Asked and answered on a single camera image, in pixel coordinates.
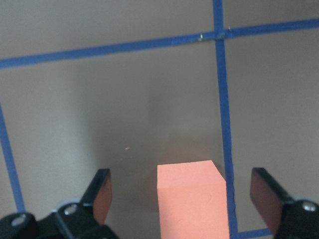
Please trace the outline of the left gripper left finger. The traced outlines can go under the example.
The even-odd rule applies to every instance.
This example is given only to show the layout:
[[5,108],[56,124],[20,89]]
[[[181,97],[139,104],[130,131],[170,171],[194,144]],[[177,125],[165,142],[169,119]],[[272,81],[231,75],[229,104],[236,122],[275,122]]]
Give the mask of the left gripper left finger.
[[111,239],[105,220],[112,202],[110,169],[99,169],[79,202],[61,206],[55,213],[65,239]]

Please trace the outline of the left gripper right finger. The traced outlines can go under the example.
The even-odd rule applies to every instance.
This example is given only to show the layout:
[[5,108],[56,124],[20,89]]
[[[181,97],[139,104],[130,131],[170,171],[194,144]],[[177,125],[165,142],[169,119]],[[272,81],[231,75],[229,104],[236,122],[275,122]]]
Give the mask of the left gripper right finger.
[[265,169],[251,171],[250,198],[275,239],[317,239],[319,205],[291,196]]

